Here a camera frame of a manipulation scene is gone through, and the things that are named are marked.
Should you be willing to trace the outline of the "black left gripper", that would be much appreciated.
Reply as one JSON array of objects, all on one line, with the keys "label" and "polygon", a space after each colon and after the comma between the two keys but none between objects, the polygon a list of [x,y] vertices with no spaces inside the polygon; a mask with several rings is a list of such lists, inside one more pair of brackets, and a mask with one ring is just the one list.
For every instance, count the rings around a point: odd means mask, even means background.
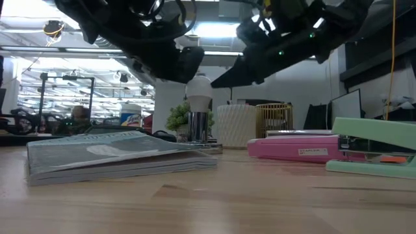
[{"label": "black left gripper", "polygon": [[166,0],[108,0],[106,39],[139,66],[160,79],[188,83],[202,63],[201,47],[179,49],[175,39],[196,24],[196,0],[189,12],[183,0],[174,0],[179,11],[164,15]]}]

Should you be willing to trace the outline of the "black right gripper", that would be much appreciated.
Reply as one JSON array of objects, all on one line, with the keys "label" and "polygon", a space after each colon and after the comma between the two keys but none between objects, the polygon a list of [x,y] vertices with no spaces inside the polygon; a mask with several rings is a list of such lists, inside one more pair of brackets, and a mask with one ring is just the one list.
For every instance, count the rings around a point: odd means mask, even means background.
[{"label": "black right gripper", "polygon": [[328,15],[323,0],[236,0],[258,11],[236,29],[246,45],[234,65],[211,82],[213,88],[260,85],[266,78],[318,53],[322,30],[316,26]]}]

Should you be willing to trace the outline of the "white frosted lightbulb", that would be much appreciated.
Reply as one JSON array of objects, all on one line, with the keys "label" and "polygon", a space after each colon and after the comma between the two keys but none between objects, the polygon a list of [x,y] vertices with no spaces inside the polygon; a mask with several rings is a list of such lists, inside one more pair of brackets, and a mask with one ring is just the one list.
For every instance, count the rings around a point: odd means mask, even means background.
[{"label": "white frosted lightbulb", "polygon": [[195,76],[185,87],[191,112],[208,112],[213,97],[211,81],[205,76]]}]

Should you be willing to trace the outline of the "chrome lamp socket base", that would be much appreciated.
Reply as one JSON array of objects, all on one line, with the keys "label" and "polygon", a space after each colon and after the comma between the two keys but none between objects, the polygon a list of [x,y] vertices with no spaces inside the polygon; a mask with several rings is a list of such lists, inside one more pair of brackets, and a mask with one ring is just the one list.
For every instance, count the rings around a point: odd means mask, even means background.
[{"label": "chrome lamp socket base", "polygon": [[207,154],[222,154],[222,145],[216,140],[209,140],[209,113],[188,112],[185,116],[188,119],[188,123],[177,129],[177,142],[202,146]]}]

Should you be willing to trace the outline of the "green artificial potted plant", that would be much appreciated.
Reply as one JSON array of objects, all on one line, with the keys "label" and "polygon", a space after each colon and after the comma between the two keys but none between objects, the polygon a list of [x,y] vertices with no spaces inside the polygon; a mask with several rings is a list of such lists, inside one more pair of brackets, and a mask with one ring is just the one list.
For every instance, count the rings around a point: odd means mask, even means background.
[{"label": "green artificial potted plant", "polygon": [[[170,109],[170,115],[166,121],[166,125],[165,125],[166,129],[170,131],[174,131],[176,134],[176,131],[179,127],[188,123],[188,119],[185,116],[188,112],[191,112],[190,104],[188,101],[184,101],[182,104],[179,104],[177,107],[172,107]],[[208,113],[209,113],[209,136],[210,136],[211,128],[214,124],[214,120],[213,120],[213,113],[210,109]]]}]

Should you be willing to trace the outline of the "white textured pen cup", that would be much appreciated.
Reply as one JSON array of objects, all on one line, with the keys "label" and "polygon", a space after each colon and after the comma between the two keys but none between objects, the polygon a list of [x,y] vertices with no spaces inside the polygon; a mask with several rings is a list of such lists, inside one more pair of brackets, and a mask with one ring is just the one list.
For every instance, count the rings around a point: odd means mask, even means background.
[{"label": "white textured pen cup", "polygon": [[217,108],[217,140],[224,148],[245,148],[255,138],[256,108],[251,105],[222,105]]}]

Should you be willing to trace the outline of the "Lysol wipes canister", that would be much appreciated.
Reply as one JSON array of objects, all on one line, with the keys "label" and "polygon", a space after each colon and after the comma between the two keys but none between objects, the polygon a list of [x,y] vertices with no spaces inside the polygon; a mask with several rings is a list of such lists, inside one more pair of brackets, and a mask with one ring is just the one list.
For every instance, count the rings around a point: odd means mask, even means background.
[{"label": "Lysol wipes canister", "polygon": [[125,103],[120,111],[121,126],[140,127],[142,125],[142,108],[139,105]]}]

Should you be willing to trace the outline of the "white framed monitor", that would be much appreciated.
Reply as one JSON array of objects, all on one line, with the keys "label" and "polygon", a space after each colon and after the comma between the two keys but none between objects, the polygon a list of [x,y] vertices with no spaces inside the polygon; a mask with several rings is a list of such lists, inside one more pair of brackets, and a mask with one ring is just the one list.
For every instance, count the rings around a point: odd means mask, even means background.
[{"label": "white framed monitor", "polygon": [[333,127],[335,119],[340,118],[363,118],[365,112],[361,108],[361,92],[357,89],[342,96],[339,96],[330,102],[330,123]]}]

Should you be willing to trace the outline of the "person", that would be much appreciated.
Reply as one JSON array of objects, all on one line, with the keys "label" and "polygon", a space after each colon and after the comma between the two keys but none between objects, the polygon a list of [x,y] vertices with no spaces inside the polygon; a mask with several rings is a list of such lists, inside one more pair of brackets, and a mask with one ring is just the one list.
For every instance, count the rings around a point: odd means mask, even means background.
[{"label": "person", "polygon": [[90,111],[81,105],[74,106],[71,112],[70,132],[81,134],[88,130],[92,124],[89,120]]}]

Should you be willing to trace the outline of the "ceiling light strip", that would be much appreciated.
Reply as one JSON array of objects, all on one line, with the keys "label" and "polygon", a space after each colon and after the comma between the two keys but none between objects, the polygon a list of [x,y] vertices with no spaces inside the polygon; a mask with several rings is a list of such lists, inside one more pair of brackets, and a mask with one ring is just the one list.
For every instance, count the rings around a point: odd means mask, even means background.
[{"label": "ceiling light strip", "polygon": [[78,48],[78,47],[27,47],[2,45],[0,50],[3,51],[28,51],[28,52],[68,52],[68,53],[123,53],[120,49],[96,49],[96,48]]}]

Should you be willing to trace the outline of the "mint green stapler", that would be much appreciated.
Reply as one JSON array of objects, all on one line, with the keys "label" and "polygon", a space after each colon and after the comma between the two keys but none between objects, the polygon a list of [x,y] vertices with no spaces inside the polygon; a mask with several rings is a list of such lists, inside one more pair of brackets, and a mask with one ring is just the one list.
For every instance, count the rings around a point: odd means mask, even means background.
[{"label": "mint green stapler", "polygon": [[356,162],[351,159],[338,159],[326,163],[327,171],[416,179],[416,122],[336,118],[332,133],[339,135],[339,151],[363,153],[366,157],[403,157],[404,162],[384,163],[381,159]]}]

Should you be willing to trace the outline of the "black background gantry frame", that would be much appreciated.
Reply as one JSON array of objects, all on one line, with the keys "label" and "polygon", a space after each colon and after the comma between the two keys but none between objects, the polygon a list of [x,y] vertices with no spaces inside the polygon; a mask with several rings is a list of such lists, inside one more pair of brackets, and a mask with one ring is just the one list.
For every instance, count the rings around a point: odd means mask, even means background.
[{"label": "black background gantry frame", "polygon": [[75,129],[71,129],[71,134],[82,134],[84,133],[89,127],[91,127],[90,119],[91,119],[91,110],[92,110],[92,100],[94,95],[94,86],[95,86],[95,78],[94,77],[79,77],[79,76],[71,76],[71,75],[63,75],[63,76],[49,76],[48,73],[41,73],[40,79],[42,80],[42,86],[40,91],[40,105],[39,105],[39,111],[38,111],[38,120],[37,120],[37,130],[38,133],[40,131],[40,128],[42,127],[42,111],[43,111],[43,104],[44,104],[44,92],[46,89],[46,81],[48,79],[62,79],[65,81],[76,81],[78,79],[89,79],[91,84],[89,86],[90,88],[90,100],[89,100],[89,113],[88,113],[88,124],[83,123],[82,125],[76,127]]}]

